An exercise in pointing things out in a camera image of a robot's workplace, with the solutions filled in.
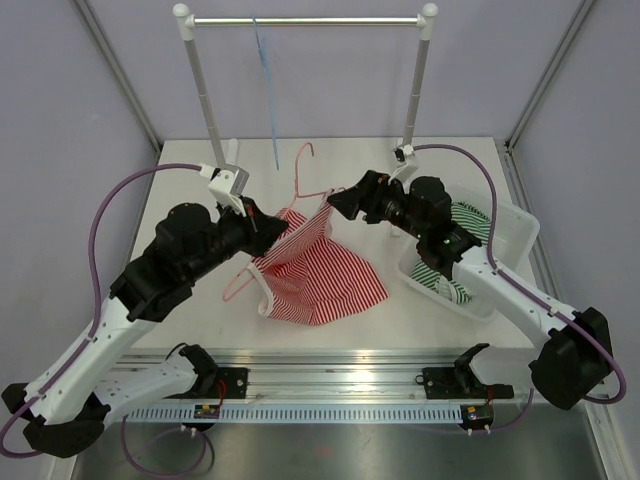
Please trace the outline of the red striped tank top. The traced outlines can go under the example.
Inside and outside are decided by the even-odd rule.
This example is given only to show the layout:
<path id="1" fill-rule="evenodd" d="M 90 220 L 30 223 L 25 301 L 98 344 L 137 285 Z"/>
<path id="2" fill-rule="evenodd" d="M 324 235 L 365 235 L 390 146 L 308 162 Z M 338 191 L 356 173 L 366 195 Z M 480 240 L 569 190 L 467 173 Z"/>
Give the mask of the red striped tank top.
<path id="1" fill-rule="evenodd" d="M 371 263 L 332 238 L 333 212 L 323 196 L 310 217 L 293 207 L 278 213 L 288 229 L 267 254 L 248 266 L 263 291 L 261 316 L 321 326 L 363 313 L 388 298 Z"/>

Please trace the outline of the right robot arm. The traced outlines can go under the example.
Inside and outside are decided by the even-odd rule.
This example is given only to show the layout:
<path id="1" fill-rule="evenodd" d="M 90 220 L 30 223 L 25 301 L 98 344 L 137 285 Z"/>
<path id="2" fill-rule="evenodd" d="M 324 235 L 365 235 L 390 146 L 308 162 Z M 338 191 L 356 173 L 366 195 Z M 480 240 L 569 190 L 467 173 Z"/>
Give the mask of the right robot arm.
<path id="1" fill-rule="evenodd" d="M 606 318 L 559 302 L 500 264 L 489 245 L 456 223 L 440 179 L 418 177 L 409 187 L 373 170 L 353 187 L 328 198 L 348 220 L 387 221 L 417 241 L 431 269 L 479 296 L 531 342 L 529 349 L 478 345 L 454 371 L 456 389 L 476 396 L 488 385 L 534 387 L 549 403 L 569 410 L 620 368 L 612 354 Z"/>

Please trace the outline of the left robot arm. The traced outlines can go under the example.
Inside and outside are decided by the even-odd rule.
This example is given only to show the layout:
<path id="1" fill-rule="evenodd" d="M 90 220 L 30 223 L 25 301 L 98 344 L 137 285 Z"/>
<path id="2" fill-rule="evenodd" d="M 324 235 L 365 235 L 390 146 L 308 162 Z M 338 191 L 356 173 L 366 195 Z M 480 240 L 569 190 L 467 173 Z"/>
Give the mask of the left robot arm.
<path id="1" fill-rule="evenodd" d="M 4 389 L 13 419 L 26 422 L 23 436 L 31 449 L 19 458 L 75 456 L 148 403 L 175 395 L 203 398 L 214 390 L 218 366 L 197 344 L 124 383 L 104 379 L 134 343 L 192 296 L 198 280 L 239 252 L 265 255 L 287 230 L 287 221 L 262 213 L 252 199 L 241 203 L 244 213 L 221 208 L 217 221 L 197 203 L 173 207 L 143 254 L 111 285 L 86 331 L 38 379 Z"/>

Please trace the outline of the blue wire hanger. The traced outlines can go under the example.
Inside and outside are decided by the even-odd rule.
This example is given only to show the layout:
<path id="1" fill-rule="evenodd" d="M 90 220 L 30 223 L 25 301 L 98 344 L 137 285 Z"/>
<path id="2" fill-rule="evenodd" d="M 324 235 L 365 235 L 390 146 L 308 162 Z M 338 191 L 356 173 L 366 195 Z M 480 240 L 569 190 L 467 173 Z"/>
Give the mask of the blue wire hanger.
<path id="1" fill-rule="evenodd" d="M 255 16 L 252 17 L 252 25 L 254 36 L 256 40 L 257 50 L 259 59 L 261 62 L 264 79 L 265 79 L 265 88 L 267 95 L 267 108 L 269 115 L 269 126 L 270 126 L 270 137 L 273 149 L 274 163 L 277 170 L 280 169 L 279 162 L 279 150 L 277 143 L 277 123 L 276 123 L 276 112 L 275 112 L 275 97 L 272 85 L 272 76 L 269 66 L 268 52 L 267 52 L 267 42 L 266 38 L 261 35 L 259 30 L 259 25 Z"/>

